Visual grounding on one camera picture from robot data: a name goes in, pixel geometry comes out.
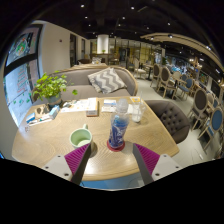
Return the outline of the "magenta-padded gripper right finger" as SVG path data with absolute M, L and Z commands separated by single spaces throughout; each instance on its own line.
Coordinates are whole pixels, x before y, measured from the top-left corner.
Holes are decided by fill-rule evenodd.
M 168 154 L 159 155 L 136 143 L 133 144 L 133 154 L 145 185 L 182 169 Z

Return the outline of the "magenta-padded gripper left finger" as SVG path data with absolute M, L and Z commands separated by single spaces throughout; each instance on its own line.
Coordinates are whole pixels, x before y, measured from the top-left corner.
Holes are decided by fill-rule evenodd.
M 79 185 L 91 155 L 91 146 L 86 144 L 66 155 L 56 155 L 42 169 Z

